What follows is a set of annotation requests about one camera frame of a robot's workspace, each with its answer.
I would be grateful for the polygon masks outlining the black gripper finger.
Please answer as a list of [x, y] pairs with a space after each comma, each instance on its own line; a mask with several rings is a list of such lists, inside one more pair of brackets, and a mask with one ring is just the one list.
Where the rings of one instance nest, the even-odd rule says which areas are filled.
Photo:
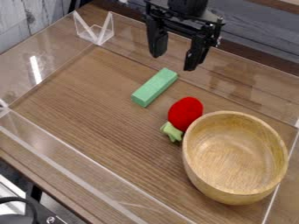
[[158, 58], [167, 51], [168, 33], [163, 21], [150, 16], [146, 17], [146, 28], [150, 53]]
[[184, 71], [194, 71], [203, 63], [210, 48], [220, 43], [220, 25], [206, 24], [191, 37], [191, 48], [186, 53]]

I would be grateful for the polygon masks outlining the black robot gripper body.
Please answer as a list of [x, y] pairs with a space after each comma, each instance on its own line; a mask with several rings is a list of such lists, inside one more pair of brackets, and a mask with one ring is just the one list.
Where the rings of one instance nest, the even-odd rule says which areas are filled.
[[208, 9], [208, 0], [144, 0], [144, 20], [151, 32], [174, 32], [218, 38], [223, 18]]

